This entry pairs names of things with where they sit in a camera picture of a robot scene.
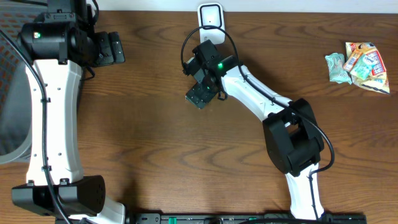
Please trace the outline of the green wipes pack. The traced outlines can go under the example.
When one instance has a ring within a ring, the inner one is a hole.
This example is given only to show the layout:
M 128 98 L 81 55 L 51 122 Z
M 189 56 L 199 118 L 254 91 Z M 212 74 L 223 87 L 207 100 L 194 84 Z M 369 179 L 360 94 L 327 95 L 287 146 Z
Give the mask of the green wipes pack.
M 328 66 L 329 80 L 336 83 L 348 83 L 351 85 L 352 79 L 349 73 L 343 69 L 345 64 L 345 57 L 343 54 L 332 53 L 325 56 L 325 60 Z

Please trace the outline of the orange snack pack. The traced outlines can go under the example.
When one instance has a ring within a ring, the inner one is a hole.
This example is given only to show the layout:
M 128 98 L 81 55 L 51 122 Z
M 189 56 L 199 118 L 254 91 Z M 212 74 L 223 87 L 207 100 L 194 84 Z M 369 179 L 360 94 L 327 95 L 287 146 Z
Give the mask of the orange snack pack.
M 356 49 L 352 52 L 352 54 L 348 57 L 346 63 L 343 65 L 343 69 L 347 72 L 350 72 L 355 66 L 356 62 L 362 56 L 362 51 Z

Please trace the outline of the yellow wet wipes pack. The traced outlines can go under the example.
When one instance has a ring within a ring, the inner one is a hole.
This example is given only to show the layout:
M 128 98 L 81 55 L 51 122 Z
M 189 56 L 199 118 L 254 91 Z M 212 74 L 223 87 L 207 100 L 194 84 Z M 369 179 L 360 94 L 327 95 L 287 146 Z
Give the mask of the yellow wet wipes pack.
M 374 66 L 374 68 L 371 70 L 371 73 L 365 80 L 356 78 L 355 76 L 352 76 L 350 72 L 348 72 L 351 76 L 352 82 L 358 87 L 364 88 L 365 90 L 389 94 L 390 88 L 387 77 L 387 70 L 381 54 L 379 53 L 376 46 L 371 42 L 346 42 L 345 46 L 347 59 L 354 50 L 358 49 L 362 51 L 363 55 L 367 55 L 377 62 L 377 64 Z

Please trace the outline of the teal Kleenex tissue pack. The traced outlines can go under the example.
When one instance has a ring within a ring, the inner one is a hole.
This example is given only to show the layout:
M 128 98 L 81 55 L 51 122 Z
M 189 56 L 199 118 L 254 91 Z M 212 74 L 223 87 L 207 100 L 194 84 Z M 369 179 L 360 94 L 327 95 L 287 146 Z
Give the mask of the teal Kleenex tissue pack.
M 355 63 L 354 67 L 350 71 L 350 74 L 356 78 L 365 80 L 376 64 L 377 62 L 373 58 L 367 55 L 362 55 Z

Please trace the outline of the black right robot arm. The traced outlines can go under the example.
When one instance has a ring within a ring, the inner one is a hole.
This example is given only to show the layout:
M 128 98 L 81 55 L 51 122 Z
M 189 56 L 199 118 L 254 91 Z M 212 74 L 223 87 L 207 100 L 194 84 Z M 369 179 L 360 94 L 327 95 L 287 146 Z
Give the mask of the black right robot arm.
M 235 56 L 224 57 L 209 40 L 193 49 L 183 71 L 196 80 L 185 98 L 203 109 L 222 93 L 240 101 L 261 122 L 267 153 L 286 176 L 293 217 L 319 220 L 324 214 L 317 176 L 324 143 L 311 106 L 292 101 L 265 86 Z

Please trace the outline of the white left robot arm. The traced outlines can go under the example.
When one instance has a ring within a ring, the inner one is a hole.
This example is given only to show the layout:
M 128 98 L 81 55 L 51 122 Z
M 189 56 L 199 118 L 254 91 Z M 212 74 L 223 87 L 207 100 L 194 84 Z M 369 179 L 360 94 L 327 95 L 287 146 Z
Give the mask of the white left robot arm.
M 96 1 L 49 1 L 12 44 L 25 63 L 32 107 L 29 168 L 12 202 L 57 223 L 131 221 L 127 207 L 106 195 L 104 178 L 84 174 L 78 151 L 84 73 L 125 61 L 119 34 L 95 31 L 99 14 Z

